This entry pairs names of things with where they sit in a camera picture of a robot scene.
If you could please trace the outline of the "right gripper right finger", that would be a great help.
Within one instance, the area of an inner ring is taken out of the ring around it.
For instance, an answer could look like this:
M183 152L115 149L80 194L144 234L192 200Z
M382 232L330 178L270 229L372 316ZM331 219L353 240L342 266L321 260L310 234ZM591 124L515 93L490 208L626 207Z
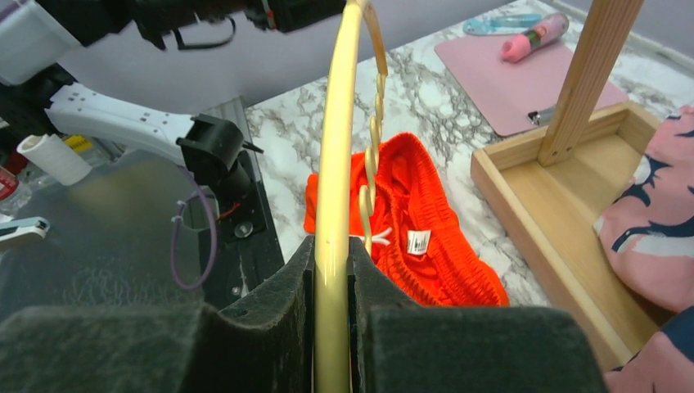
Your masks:
M422 306L349 241L356 392L603 392L587 337L565 311Z

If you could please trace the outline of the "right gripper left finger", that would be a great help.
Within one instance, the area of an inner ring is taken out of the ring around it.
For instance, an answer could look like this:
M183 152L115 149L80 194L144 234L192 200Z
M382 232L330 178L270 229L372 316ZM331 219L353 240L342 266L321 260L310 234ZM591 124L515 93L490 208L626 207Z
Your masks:
M308 392L313 237L247 296L204 303L33 306L1 326L4 392Z

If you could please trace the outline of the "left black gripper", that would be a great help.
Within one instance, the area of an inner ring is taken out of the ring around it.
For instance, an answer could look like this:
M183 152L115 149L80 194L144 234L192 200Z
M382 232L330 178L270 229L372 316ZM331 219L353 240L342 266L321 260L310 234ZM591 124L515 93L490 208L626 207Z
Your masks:
M211 24L231 18L236 12L246 16L255 28L283 34L306 28L340 14L345 1L226 1L226 0L144 0L144 1L39 1L63 28L83 47L110 34L120 33L133 23L141 37L164 51L164 37L172 34L178 49L206 50L233 40L186 44L180 29L189 25Z

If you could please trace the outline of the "yellow hanger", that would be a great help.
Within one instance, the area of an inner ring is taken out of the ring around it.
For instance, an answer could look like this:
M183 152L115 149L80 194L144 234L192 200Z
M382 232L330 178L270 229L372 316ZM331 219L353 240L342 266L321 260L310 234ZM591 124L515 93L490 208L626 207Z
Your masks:
M376 202L375 177L388 76L385 45L369 1L348 1L343 11L327 80L320 151L314 273L313 389L351 390L349 352L349 208L354 90L361 27L367 26L376 57L375 112L366 147L367 185L359 191L366 250L372 249L370 218Z

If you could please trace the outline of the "orange shorts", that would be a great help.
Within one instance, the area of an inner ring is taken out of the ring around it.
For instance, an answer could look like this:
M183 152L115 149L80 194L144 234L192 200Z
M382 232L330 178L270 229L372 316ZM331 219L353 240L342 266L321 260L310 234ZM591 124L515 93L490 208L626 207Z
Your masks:
M379 146L370 218L374 265L425 306L508 306L497 273L463 235L420 139L399 133Z

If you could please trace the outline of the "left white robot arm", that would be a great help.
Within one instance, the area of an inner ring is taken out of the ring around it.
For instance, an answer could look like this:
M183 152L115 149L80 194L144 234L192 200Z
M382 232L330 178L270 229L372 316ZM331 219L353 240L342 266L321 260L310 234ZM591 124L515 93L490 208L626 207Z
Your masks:
M246 175L237 163L241 133L232 123L96 93L62 68L60 59L131 24L160 50L173 35L179 51L203 51L231 39L186 43L182 28L228 22L240 11L258 29L287 34L344 7L342 1L13 1L1 11L1 118L16 136L102 138L183 165L206 186L239 190Z

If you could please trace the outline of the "pink shark print shorts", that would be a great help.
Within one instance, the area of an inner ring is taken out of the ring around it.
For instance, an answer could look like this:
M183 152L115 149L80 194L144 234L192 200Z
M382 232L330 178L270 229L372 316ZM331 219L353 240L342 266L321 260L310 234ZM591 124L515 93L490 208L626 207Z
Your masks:
M621 282L673 312L627 363L610 392L693 390L693 108L669 115L627 187L593 225Z

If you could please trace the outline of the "white paper roll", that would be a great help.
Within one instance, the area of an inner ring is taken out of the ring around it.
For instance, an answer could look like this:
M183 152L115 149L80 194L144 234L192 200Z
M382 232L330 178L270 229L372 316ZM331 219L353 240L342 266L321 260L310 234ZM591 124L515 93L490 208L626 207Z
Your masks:
M92 171L92 166L55 134L29 135L16 151L63 186L76 184Z

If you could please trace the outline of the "clear plastic bottle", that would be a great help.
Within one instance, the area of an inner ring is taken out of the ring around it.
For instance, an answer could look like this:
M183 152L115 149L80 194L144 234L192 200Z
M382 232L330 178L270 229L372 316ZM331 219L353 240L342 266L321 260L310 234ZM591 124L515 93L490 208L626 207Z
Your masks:
M1 167L1 214L16 217L30 200L32 191L14 174Z

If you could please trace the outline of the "white blue tool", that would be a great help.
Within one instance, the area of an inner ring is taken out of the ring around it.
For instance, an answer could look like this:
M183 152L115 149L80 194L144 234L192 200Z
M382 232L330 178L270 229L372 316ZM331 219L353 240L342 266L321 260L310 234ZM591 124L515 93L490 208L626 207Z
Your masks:
M50 230L50 222L43 217L13 219L1 223L1 244L26 240L43 240Z

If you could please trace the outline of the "wooden clothes rack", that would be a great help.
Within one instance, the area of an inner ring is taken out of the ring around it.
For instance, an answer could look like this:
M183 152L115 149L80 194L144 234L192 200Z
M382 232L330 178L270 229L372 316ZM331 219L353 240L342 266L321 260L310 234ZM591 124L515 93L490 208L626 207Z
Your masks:
M660 125L635 102L596 107L641 8L639 1L594 2L550 124L471 158L475 185L605 371L625 364L668 316L617 278L593 229Z

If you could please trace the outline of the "pink clipboard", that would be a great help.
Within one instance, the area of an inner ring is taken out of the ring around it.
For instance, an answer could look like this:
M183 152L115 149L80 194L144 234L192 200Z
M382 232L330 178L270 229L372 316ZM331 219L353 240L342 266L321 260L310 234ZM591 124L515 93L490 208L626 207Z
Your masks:
M536 127L528 114L556 105L573 52L553 43L516 64L501 60L504 36L464 36L435 47L492 130L509 137Z

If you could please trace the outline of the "pink tube bottle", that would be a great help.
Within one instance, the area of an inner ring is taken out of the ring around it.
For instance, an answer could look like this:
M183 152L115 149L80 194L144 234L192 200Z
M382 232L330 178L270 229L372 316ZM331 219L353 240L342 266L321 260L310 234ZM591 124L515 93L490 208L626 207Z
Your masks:
M537 24L508 39L500 50L502 61L517 63L533 52L559 40L568 30L569 19L563 13L544 17Z

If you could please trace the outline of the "light blue package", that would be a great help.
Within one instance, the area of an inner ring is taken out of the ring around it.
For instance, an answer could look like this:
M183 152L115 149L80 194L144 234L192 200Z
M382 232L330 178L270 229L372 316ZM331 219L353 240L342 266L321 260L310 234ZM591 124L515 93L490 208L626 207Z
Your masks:
M462 30L472 36L513 35L533 27L542 20L538 13L505 16L479 16L463 22Z

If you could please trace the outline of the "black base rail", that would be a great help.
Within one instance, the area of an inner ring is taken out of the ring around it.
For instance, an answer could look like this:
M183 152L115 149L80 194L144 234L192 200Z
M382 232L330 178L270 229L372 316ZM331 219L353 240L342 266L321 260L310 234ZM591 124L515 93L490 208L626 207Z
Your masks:
M218 221L214 266L202 284L205 302L217 309L241 299L285 264L256 154L243 151L239 161L250 177L250 193Z

